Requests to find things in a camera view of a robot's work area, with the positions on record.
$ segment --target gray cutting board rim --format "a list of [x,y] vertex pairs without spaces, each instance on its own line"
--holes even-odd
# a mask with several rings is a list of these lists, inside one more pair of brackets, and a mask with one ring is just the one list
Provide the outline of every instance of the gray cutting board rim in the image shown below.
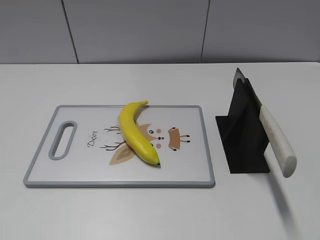
[[198,105],[148,105],[146,108],[162,108],[162,109],[171,109],[171,108],[193,108],[198,109],[200,125],[202,130],[203,143],[205,148],[205,155],[207,161],[207,170],[209,174],[209,180],[205,181],[176,181],[176,180],[161,180],[161,181],[125,181],[125,180],[116,180],[116,181],[32,181],[29,180],[30,174],[33,170],[33,167],[38,159],[39,153],[42,150],[44,142],[48,136],[48,133],[51,130],[51,127],[55,121],[55,118],[58,112],[63,108],[123,108],[124,105],[59,105],[48,124],[48,127],[43,135],[43,138],[37,148],[37,151],[32,159],[32,162],[24,176],[23,183],[28,188],[212,188],[215,185],[215,177],[211,162],[210,150],[208,145],[206,127],[203,117],[202,108]]

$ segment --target deer antler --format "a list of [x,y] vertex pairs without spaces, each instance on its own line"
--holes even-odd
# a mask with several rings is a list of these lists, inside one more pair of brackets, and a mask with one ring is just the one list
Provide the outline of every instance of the deer antler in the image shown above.
[[119,148],[122,144],[124,144],[126,141],[123,141],[123,142],[115,142],[115,144],[117,144],[117,146],[109,146],[109,145],[104,145],[104,146],[101,146],[100,148],[101,149],[105,149],[106,151],[114,151],[116,150],[117,148]]
[[119,131],[117,132],[116,134],[121,134],[120,132],[120,128],[118,126],[111,126],[109,128],[105,128],[104,130],[106,130],[107,132],[110,132],[110,131]]

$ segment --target deer ear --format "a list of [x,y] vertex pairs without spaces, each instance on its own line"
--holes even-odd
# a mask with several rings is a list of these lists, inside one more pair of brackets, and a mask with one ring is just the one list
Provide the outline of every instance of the deer ear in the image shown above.
[[110,165],[116,165],[124,163],[130,159],[132,159],[136,153],[129,147],[128,144],[120,147],[115,154],[113,155]]

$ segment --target banana tip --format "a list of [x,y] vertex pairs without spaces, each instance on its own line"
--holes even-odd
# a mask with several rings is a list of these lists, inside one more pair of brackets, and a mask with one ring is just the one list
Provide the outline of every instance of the banana tip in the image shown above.
[[144,105],[147,105],[149,102],[147,101],[147,100],[144,100],[144,101],[141,101],[140,102],[140,104],[142,105],[142,106],[144,106]]

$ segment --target cutting board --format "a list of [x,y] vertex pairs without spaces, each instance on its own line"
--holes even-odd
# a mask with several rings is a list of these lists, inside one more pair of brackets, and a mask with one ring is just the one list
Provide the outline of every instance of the cutting board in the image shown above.
[[[200,106],[151,105],[136,119],[161,167],[135,155],[119,130],[120,105],[61,105],[23,179],[29,188],[211,188],[215,185]],[[64,129],[72,128],[57,155]]]

